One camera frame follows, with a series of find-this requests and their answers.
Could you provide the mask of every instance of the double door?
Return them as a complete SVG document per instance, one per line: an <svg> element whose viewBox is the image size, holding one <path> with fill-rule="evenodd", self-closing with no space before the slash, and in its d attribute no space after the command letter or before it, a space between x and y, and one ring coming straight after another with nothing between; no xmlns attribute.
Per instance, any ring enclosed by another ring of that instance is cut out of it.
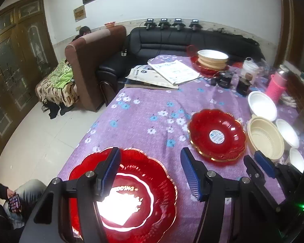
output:
<svg viewBox="0 0 304 243"><path fill-rule="evenodd" d="M38 102L36 85L57 66L40 5L31 0L0 17L0 154Z"/></svg>

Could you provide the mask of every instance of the round label sticker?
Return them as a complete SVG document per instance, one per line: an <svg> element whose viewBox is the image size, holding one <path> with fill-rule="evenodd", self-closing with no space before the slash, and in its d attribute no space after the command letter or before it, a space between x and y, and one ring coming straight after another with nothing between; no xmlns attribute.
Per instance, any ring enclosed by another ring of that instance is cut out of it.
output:
<svg viewBox="0 0 304 243"><path fill-rule="evenodd" d="M212 130L210 133L209 133L209 138L211 139L211 141L213 143L216 143L216 144L220 144L222 142L224 142L224 134L219 131L219 130Z"/></svg>

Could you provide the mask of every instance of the brown sofa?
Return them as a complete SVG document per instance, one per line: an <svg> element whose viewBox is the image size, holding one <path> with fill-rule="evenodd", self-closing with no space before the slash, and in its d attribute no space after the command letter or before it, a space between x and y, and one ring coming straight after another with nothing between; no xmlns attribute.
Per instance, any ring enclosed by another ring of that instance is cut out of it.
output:
<svg viewBox="0 0 304 243"><path fill-rule="evenodd" d="M125 38L125 27L115 26L84 35L66 46L65 57L72 66L77 92L85 109L96 111L104 103L95 70L122 50Z"/></svg>

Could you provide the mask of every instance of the person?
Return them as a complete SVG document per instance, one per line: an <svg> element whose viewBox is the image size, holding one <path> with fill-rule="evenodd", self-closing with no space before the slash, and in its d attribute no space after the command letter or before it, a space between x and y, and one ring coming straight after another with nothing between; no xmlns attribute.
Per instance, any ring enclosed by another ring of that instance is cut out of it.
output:
<svg viewBox="0 0 304 243"><path fill-rule="evenodd" d="M82 36L87 35L87 34L91 34L90 28L86 27L86 26L81 27L80 30L79 30L79 34L72 40L72 42L74 40L77 40L79 37L82 37Z"/></svg>
<svg viewBox="0 0 304 243"><path fill-rule="evenodd" d="M30 180L12 191L0 184L0 198L8 200L15 194L19 194L21 208L12 213L9 211L7 201L0 205L0 243L18 243L35 204L42 196L46 186L39 180Z"/></svg>

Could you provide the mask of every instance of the table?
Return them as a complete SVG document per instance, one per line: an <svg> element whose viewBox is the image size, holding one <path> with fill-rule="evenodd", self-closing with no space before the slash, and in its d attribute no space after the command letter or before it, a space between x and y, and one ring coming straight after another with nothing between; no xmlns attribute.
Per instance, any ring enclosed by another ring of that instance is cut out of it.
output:
<svg viewBox="0 0 304 243"><path fill-rule="evenodd" d="M179 60L191 66L188 57L160 55L151 63ZM258 78L251 90L264 91L266 79ZM221 109L231 113L246 129L251 113L247 98L239 95L235 88L223 89L211 86L204 78L183 84L179 90L149 90L124 88L108 105L106 111L92 125L80 141L59 177L67 180L72 169L92 152L117 146L137 148L158 159L166 167L169 176L178 188L177 218L160 242L193 242L200 221L203 203L191 195L180 164L180 151L189 147L194 157L205 163L224 178L239 180L247 176L242 157L234 165L221 167L206 161L189 143L187 123L192 114L202 109ZM286 105L277 105L278 118L291 123L297 111ZM304 157L304 134L300 136L300 148ZM280 203L284 195L276 180L266 176L266 187ZM224 220L220 242L226 242L229 229L230 198L225 200Z"/></svg>

